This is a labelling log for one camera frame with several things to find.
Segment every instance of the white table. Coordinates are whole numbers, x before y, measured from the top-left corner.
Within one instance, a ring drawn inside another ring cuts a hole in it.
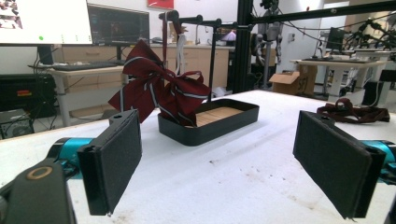
[[[371,63],[339,63],[333,62],[332,60],[329,61],[304,61],[304,60],[294,60],[295,63],[301,65],[322,65],[328,66],[330,70],[334,70],[333,78],[332,78],[332,88],[329,92],[329,102],[335,103],[340,97],[339,93],[341,90],[341,82],[343,80],[343,74],[345,70],[349,70],[350,68],[359,69],[357,74],[357,82],[355,86],[355,91],[351,94],[348,94],[344,97],[350,99],[353,105],[361,105],[361,102],[364,97],[364,80],[366,78],[367,70],[370,67],[378,67],[380,65],[385,64],[386,62],[371,62]]]
[[[56,93],[61,110],[62,122],[64,127],[70,126],[69,112],[76,109],[87,108],[95,105],[106,104],[108,100],[121,88],[118,86],[108,88],[100,88],[96,90],[87,89],[85,91],[67,92],[65,90],[64,79],[68,77],[96,77],[96,76],[112,76],[120,75],[123,66],[80,70],[73,72],[49,70],[56,84]]]
[[[384,223],[395,186],[377,184],[367,218],[343,220],[292,155],[299,111],[325,102],[268,91],[225,98],[259,105],[258,121],[185,147],[159,133],[154,111],[141,124],[142,161],[112,217],[90,216],[82,180],[67,182],[78,223]],[[360,140],[396,142],[395,120],[336,125]],[[107,126],[102,120],[0,141],[0,186],[41,161],[56,140],[95,137]]]

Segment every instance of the black equipment box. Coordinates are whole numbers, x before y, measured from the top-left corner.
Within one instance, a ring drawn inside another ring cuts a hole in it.
[[[0,133],[3,139],[34,132],[29,115],[22,109],[0,112]]]
[[[0,111],[21,108],[32,119],[54,116],[55,87],[49,74],[0,75]]]

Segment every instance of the ribbon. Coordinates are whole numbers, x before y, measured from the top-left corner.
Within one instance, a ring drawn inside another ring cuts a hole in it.
[[[116,109],[137,109],[142,123],[159,107],[163,118],[183,126],[196,126],[194,111],[210,93],[200,71],[177,76],[140,40],[129,53],[122,73],[135,79],[108,101]]]

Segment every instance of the cardboard box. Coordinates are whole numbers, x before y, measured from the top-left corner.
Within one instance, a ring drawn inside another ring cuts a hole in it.
[[[267,52],[267,49],[266,49],[266,48],[263,48],[263,49],[262,49],[262,57],[263,57],[263,58],[265,58],[266,52]],[[275,49],[271,49],[271,52],[270,52],[270,63],[269,63],[269,65],[270,65],[270,66],[275,66],[275,63],[276,63],[276,50],[275,50]]]
[[[273,83],[274,92],[289,95],[313,95],[317,72],[317,66],[300,65],[299,72],[273,74],[269,81]]]

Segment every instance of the computer monitor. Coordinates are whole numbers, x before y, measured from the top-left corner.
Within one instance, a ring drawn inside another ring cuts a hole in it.
[[[148,12],[95,4],[88,4],[88,11],[94,45],[128,47],[140,39],[149,42]]]
[[[0,9],[0,46],[38,46],[52,62],[50,47],[92,43],[84,0],[7,0]]]
[[[332,52],[343,50],[344,44],[344,30],[332,27],[329,32],[329,37],[326,43],[326,49],[330,49]]]

